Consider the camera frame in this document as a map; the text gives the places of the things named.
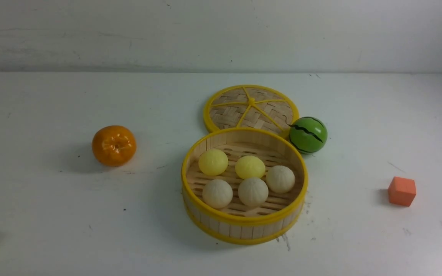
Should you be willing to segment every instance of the green ball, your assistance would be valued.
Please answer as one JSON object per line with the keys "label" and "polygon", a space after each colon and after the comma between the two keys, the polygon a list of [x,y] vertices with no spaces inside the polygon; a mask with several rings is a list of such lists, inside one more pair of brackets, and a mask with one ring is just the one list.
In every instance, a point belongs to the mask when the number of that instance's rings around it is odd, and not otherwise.
{"label": "green ball", "polygon": [[289,141],[303,154],[321,150],[327,141],[327,128],[317,118],[302,117],[289,126]]}

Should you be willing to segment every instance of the steamer basket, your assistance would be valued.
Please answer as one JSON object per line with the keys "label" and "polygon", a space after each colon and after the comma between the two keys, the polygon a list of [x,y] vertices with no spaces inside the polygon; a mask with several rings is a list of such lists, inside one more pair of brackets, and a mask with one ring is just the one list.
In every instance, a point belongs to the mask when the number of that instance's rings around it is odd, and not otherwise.
{"label": "steamer basket", "polygon": [[253,84],[231,86],[214,94],[207,101],[203,116],[210,132],[250,127],[283,138],[289,134],[286,121],[290,124],[299,118],[298,109],[284,94]]}
{"label": "steamer basket", "polygon": [[[228,169],[217,176],[203,174],[199,156],[217,148],[228,155]],[[235,173],[236,161],[245,155],[255,155],[266,168],[278,164],[293,170],[295,187],[288,193],[269,197],[260,207],[250,208],[238,198],[242,182]],[[231,203],[220,210],[202,201],[202,189],[212,179],[222,179],[233,188]],[[284,234],[296,222],[302,211],[308,175],[300,153],[280,136],[252,128],[229,128],[211,133],[195,143],[182,164],[182,195],[192,221],[207,234],[229,243],[253,245],[270,241]]]}

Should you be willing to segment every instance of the white wall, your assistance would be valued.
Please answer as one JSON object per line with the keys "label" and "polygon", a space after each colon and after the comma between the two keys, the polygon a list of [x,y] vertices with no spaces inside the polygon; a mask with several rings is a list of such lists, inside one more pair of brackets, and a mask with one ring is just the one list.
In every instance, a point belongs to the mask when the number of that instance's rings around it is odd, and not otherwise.
{"label": "white wall", "polygon": [[0,70],[442,72],[442,0],[0,0]]}

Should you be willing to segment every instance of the orange cube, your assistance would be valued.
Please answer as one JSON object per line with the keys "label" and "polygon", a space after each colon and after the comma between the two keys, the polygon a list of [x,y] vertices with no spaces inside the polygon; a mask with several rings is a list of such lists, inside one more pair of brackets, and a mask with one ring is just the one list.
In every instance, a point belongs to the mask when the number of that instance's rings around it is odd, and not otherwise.
{"label": "orange cube", "polygon": [[413,179],[395,176],[388,187],[390,203],[410,206],[416,197],[416,182]]}

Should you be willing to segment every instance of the orange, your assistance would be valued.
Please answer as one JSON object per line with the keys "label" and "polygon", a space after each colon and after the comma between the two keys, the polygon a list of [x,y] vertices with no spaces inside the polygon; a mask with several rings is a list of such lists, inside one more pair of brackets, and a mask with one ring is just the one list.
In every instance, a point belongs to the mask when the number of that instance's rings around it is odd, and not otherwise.
{"label": "orange", "polygon": [[135,154],[136,143],[132,132],[123,126],[107,126],[95,133],[91,143],[93,155],[105,166],[126,164]]}

